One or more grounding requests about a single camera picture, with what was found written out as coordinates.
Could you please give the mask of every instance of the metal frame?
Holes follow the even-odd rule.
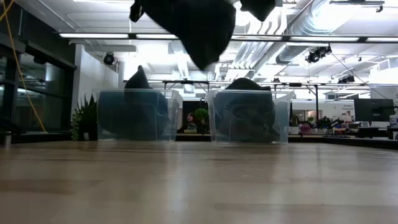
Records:
[[[173,34],[151,33],[58,33],[70,40],[178,40]],[[81,37],[65,37],[79,34]],[[90,37],[90,35],[125,35],[125,37]],[[291,42],[291,43],[324,43],[324,44],[398,44],[398,36],[340,36],[340,35],[267,35],[267,34],[233,34],[231,41],[246,42]]]
[[[190,85],[198,84],[205,92],[209,92],[209,90],[210,90],[210,82],[209,81],[191,81],[191,80],[171,80],[171,81],[168,81],[168,80],[162,80],[162,83],[164,83],[164,89],[165,90],[167,89],[167,84],[169,84],[169,83],[173,83],[173,85],[169,89],[173,88],[173,86],[175,84],[179,83],[179,84],[183,84],[183,85],[185,85],[185,84],[190,84]],[[207,91],[201,84],[207,85]]]
[[[191,85],[194,85],[194,84],[199,84],[199,85],[200,84],[206,84],[207,87],[208,87],[207,91],[210,90],[210,85],[211,84],[229,85],[230,83],[232,83],[232,82],[209,82],[209,81],[191,81],[191,80],[173,80],[173,81],[162,80],[160,82],[164,83],[164,88],[165,89],[167,89],[167,84],[168,83],[173,83],[173,85],[170,88],[172,88],[176,83],[191,84]],[[288,86],[289,88],[293,88],[293,89],[308,89],[308,90],[310,90],[315,95],[317,121],[320,119],[319,118],[319,97],[318,97],[318,90],[320,89],[319,87],[322,87],[322,86],[357,86],[358,88],[360,88],[360,87],[369,87],[369,86],[371,86],[371,87],[398,86],[398,85],[394,85],[394,84],[380,84],[380,83],[362,83],[362,84],[346,83],[346,84],[337,84],[337,83],[272,83],[272,82],[268,83],[268,82],[263,82],[263,83],[257,83],[257,84],[273,86],[274,87],[274,91],[276,91],[276,89],[277,89],[277,87],[279,85]]]

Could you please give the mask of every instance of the wooden table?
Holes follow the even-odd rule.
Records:
[[[328,144],[14,145],[0,151],[0,220],[398,223],[398,154]]]

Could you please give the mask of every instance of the fluorescent light fixture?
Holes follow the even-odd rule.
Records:
[[[178,39],[173,34],[137,34],[137,39]]]
[[[73,0],[74,2],[93,2],[93,3],[134,3],[134,0]]]
[[[95,38],[112,38],[112,39],[128,39],[128,34],[85,34],[85,33],[62,33],[63,38],[77,39],[95,39]]]
[[[322,42],[356,42],[359,40],[359,37],[291,37],[291,41],[322,41]]]
[[[286,43],[288,46],[311,46],[311,47],[327,47],[329,44],[327,43],[300,43],[300,42],[288,42]]]
[[[247,40],[268,40],[268,41],[278,41],[282,40],[280,36],[264,36],[264,35],[232,35],[231,40],[235,41],[247,41]]]
[[[367,42],[398,42],[398,37],[369,37]]]
[[[231,84],[232,82],[209,82],[209,84],[215,84],[215,85],[222,85],[222,84]]]

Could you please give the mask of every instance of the pink object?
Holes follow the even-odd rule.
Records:
[[[303,124],[300,130],[302,134],[311,134],[311,127],[308,124]]]

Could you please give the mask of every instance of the yellow cable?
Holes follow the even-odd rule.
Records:
[[[4,16],[7,15],[7,12],[10,10],[12,4],[14,3],[15,0],[11,0],[10,5],[8,5],[7,9],[6,9],[6,2],[5,0],[3,0],[3,4],[4,4],[4,13],[0,16],[0,22],[2,21],[2,19],[4,18]]]
[[[32,103],[32,100],[30,100],[30,96],[29,96],[29,94],[28,94],[28,92],[27,92],[27,88],[26,88],[26,85],[25,85],[24,76],[22,75],[21,67],[19,66],[19,61],[18,61],[17,52],[15,51],[14,40],[12,39],[10,23],[9,23],[9,21],[8,21],[8,16],[7,16],[7,12],[8,12],[8,10],[10,9],[11,5],[13,4],[13,2],[14,2],[14,0],[12,0],[12,1],[10,2],[10,5],[8,6],[7,9],[6,9],[6,3],[4,2],[4,3],[2,4],[2,6],[3,6],[3,8],[4,8],[4,14],[3,14],[3,15],[5,15],[5,17],[6,17],[7,28],[8,28],[8,34],[9,34],[9,36],[10,36],[10,41],[11,41],[11,45],[12,45],[12,51],[14,52],[14,57],[15,57],[15,61],[17,62],[18,72],[19,72],[19,75],[21,76],[22,84],[23,84],[23,86],[24,86],[24,88],[25,88],[27,99],[29,100],[30,106],[32,107],[33,112],[35,113],[36,118],[37,118],[37,120],[39,121],[40,126],[42,127],[42,130],[46,132],[46,130],[45,130],[45,128],[44,128],[44,125],[43,125],[43,123],[42,123],[42,120],[39,118],[39,116],[38,116],[38,114],[37,114],[37,111],[36,111],[36,109],[35,109],[35,107],[34,107],[34,105],[33,105],[33,103]]]

